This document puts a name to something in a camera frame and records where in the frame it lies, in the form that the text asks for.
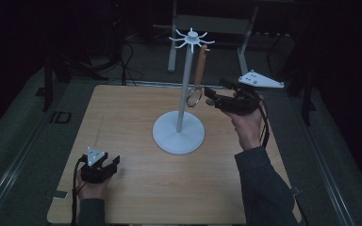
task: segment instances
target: dark background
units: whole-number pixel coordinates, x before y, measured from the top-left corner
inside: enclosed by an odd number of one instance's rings
[[[92,2],[78,1],[81,5],[75,6],[71,1],[0,0],[0,118],[27,79],[43,66],[47,37],[51,37],[48,34],[59,37],[63,48],[75,56],[86,53],[88,48],[107,54],[99,49],[106,44],[104,40],[94,40],[86,34],[91,34],[91,30],[107,32],[113,17],[123,16],[128,25],[148,38],[152,35],[152,24],[171,24],[172,1],[122,1],[123,10],[115,15],[108,13],[105,6],[91,5]],[[314,72],[314,87],[321,91],[362,171],[362,1],[326,4],[326,9],[312,7],[313,10],[304,11],[303,15],[310,15],[312,20],[292,36],[296,48],[277,76],[299,87],[307,73]],[[293,20],[282,25],[275,23],[273,17],[283,13],[279,8],[267,7],[260,12],[255,28],[258,31],[285,31],[290,27],[283,25],[293,24]],[[87,21],[86,18],[95,18],[102,26],[77,26],[79,20]]]

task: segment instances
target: white stand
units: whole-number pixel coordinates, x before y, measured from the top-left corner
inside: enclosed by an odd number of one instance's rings
[[[154,139],[156,144],[168,153],[190,153],[203,143],[205,128],[198,118],[185,112],[182,130],[178,133],[178,113],[167,112],[157,119],[154,125]]]
[[[203,36],[198,36],[192,28],[187,36],[178,31],[177,33],[184,37],[183,39],[177,40],[183,40],[184,43],[175,48],[181,48],[186,44],[188,45],[180,107],[178,111],[165,113],[156,120],[153,128],[153,136],[156,144],[168,153],[190,153],[199,148],[205,138],[205,128],[201,121],[189,112],[184,112],[192,64],[193,45],[197,44],[202,47],[200,42],[210,44],[214,41],[207,42],[200,40],[206,33]]]

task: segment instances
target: cable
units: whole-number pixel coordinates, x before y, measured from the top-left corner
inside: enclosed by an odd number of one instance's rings
[[[124,45],[128,46],[128,47],[130,48],[130,50],[131,50],[131,55],[130,55],[130,57],[128,58],[127,62],[125,63],[125,67],[127,67],[127,66],[128,66],[128,63],[129,63],[130,60],[131,60],[131,57],[134,55],[134,48],[133,48],[130,44],[128,44],[126,41],[124,42]]]
[[[124,64],[124,61],[123,61],[123,58],[120,57],[120,62],[122,62],[122,67],[123,67],[123,72],[122,72],[122,86],[126,86],[127,83],[126,83],[126,80],[125,80],[125,64]]]
[[[78,165],[85,161],[86,156],[83,155],[77,160],[77,163],[75,164],[74,168],[74,174],[73,174],[73,189],[72,189],[72,197],[73,197],[73,204],[72,204],[72,226],[76,225],[76,219],[77,219],[77,188],[76,188],[76,179],[77,179],[77,171],[78,171]]]
[[[127,70],[128,70],[128,75],[129,75],[131,78],[132,78],[132,76],[131,76],[131,73],[130,73],[129,71],[140,74],[140,77],[139,77],[139,78],[137,78],[137,79],[134,78],[135,80],[141,80],[141,79],[143,78],[143,76],[144,76],[144,74],[143,74],[142,72],[137,71],[137,70],[134,70],[134,69],[132,69],[132,68],[130,68],[130,67],[127,67]]]
[[[78,195],[78,193],[80,193],[80,190],[81,190],[86,184],[87,184],[87,182],[84,183],[84,185],[82,185],[82,186],[77,190],[77,195]]]
[[[93,71],[102,71],[110,67],[116,66],[118,61],[119,59],[116,56],[109,56],[108,62],[97,66],[90,66],[90,69],[92,69]]]
[[[261,133],[260,139],[262,140],[262,146],[266,148],[267,143],[269,141],[269,137],[270,137],[270,126],[269,126],[269,120],[268,120],[269,113],[267,111],[266,103],[264,102],[263,99],[259,98],[259,101],[256,103],[257,103],[257,108],[260,111],[261,117],[263,118],[263,121],[264,121],[264,128]]]
[[[125,69],[126,69],[126,71],[128,72],[128,76],[129,76],[129,78],[131,79],[132,83],[133,83],[133,84],[134,84],[134,86],[136,87],[136,86],[137,86],[137,84],[135,84],[134,78],[131,76],[130,71],[128,70],[128,68],[125,68]]]

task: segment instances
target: black cable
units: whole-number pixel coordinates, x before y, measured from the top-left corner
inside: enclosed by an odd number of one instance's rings
[[[120,61],[122,62],[122,67],[123,67],[123,71],[122,71],[122,86],[126,86],[127,83],[126,83],[126,79],[125,79],[125,64],[124,64],[124,61],[123,61],[123,58],[120,57]]]
[[[142,72],[137,71],[137,70],[134,70],[134,69],[132,69],[132,68],[130,68],[130,67],[127,67],[127,70],[129,70],[129,71],[131,71],[131,72],[134,72],[134,73],[139,73],[139,74],[140,74],[140,77],[137,78],[137,79],[135,79],[135,80],[141,80],[141,79],[143,78],[143,76],[144,76],[144,74],[143,74]]]
[[[136,87],[136,86],[137,86],[137,84],[135,84],[134,78],[131,76],[130,71],[128,70],[128,68],[125,68],[125,69],[126,69],[126,71],[128,72],[128,77],[131,79],[132,83],[133,83],[133,84],[134,84],[134,86]]]
[[[263,118],[263,121],[264,121],[264,128],[263,128],[263,131],[261,132],[260,140],[269,139],[268,138],[268,136],[270,135],[270,128],[269,128],[269,124],[268,124],[269,111],[267,110],[267,105],[264,102],[264,100],[261,99],[261,98],[259,98],[259,99],[260,99],[260,101],[258,102],[258,106],[261,107],[260,102],[262,102],[263,106],[264,106],[264,111],[259,109],[260,114],[261,114],[261,116]]]
[[[77,219],[77,188],[76,188],[76,179],[77,179],[77,171],[78,171],[78,165],[80,162],[83,161],[85,158],[85,155],[80,157],[77,160],[77,163],[75,164],[74,168],[74,175],[73,175],[73,189],[72,189],[72,197],[73,197],[73,204],[72,204],[72,226],[76,225],[76,219]]]
[[[264,129],[265,133],[264,133],[264,137],[262,139],[262,146],[266,148],[267,146],[267,142],[269,141],[269,137],[270,137],[270,129],[269,129],[269,121],[267,120],[267,117],[263,111],[263,108],[261,106],[258,107],[258,110],[260,111],[261,116],[263,117],[263,121],[264,121]]]
[[[84,183],[84,185],[82,185],[78,190],[77,190],[77,195],[78,193],[80,193],[80,190],[87,184],[88,182]]]

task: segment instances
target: gray carpet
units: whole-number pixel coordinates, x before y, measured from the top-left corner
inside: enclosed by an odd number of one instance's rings
[[[246,54],[249,68],[270,74],[266,54],[273,41],[273,38],[265,36],[251,38]],[[175,72],[167,73],[170,43],[166,39],[130,43],[133,55],[129,67],[133,70],[130,71],[133,79],[181,83],[184,50],[178,52]],[[271,53],[271,64],[276,71],[285,63],[292,47],[291,40],[285,38]],[[240,72],[235,48],[220,44],[217,47],[213,44],[210,48],[203,84],[218,85],[221,76],[236,80]],[[123,58],[129,56],[131,49],[125,46]],[[119,85],[121,72],[121,67],[117,66],[102,73],[110,78],[108,82],[75,76],[69,85],[56,83],[55,102],[46,113],[41,112],[43,99],[35,96],[42,86],[43,70],[30,78],[24,91],[0,121],[0,179],[18,152],[24,146],[28,147],[20,174],[0,202],[0,225],[48,224],[46,215],[52,192],[58,185],[91,93],[98,84]],[[297,197],[309,224],[352,225],[340,222],[329,187],[319,170],[315,152],[318,149],[336,179],[352,222],[362,225],[362,177],[320,94],[313,93],[312,102],[317,110],[310,113],[310,127],[306,127],[300,117],[301,97],[289,98],[284,90],[266,90],[262,94],[270,112],[272,136],[277,141],[289,180],[303,191]],[[72,113],[70,123],[49,123],[54,111]],[[37,134],[36,138],[30,140],[34,134]]]

